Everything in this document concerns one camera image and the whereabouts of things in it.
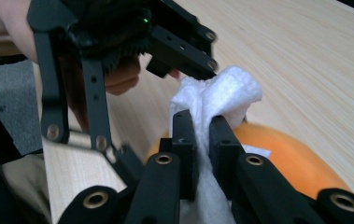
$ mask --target light wood surface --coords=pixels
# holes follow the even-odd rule
[[[354,191],[354,9],[335,0],[177,2],[217,33],[220,69],[241,66],[261,84],[262,101],[248,121],[299,139]],[[143,158],[167,130],[177,85],[143,69],[136,88],[108,97],[115,141],[130,142]],[[82,189],[122,189],[101,157],[48,143],[44,149],[54,221]]]

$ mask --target human hand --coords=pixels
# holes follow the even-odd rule
[[[4,1],[0,0],[0,38],[2,48],[0,56],[22,53],[34,63],[37,63],[35,41],[26,15],[30,0]],[[82,70],[70,55],[59,57],[64,79],[64,87],[68,105],[76,115],[83,130],[89,128],[87,106],[84,92]],[[138,82],[140,66],[137,56],[120,60],[118,68],[112,74],[105,74],[106,92],[120,95],[134,87]],[[178,71],[170,72],[172,77],[178,77]]]

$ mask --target screw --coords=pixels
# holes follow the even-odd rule
[[[48,133],[47,137],[50,141],[54,141],[58,138],[58,135],[60,135],[60,128],[58,127],[57,124],[51,124],[48,127]]]
[[[217,38],[217,36],[214,34],[214,33],[211,33],[211,32],[207,32],[205,34],[205,36],[210,39],[210,40],[214,40],[215,38]]]
[[[96,138],[96,146],[100,151],[104,151],[107,147],[106,138],[103,135],[98,135]]]
[[[210,67],[212,70],[216,70],[218,68],[218,64],[214,61],[208,61],[207,63],[208,67]]]

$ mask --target white tissue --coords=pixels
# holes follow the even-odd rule
[[[263,149],[260,147],[253,147],[253,146],[248,146],[248,145],[242,145],[244,151],[246,151],[246,153],[254,153],[254,154],[258,154],[261,155],[265,158],[269,158],[270,154],[272,154],[272,151],[267,150],[267,149]]]
[[[180,223],[234,223],[230,205],[212,175],[208,158],[208,128],[213,117],[222,115],[232,128],[239,126],[248,107],[262,98],[262,89],[253,77],[236,66],[230,66],[206,81],[192,77],[181,80],[170,104],[172,117],[189,109],[198,146],[199,181],[194,203],[181,204]]]

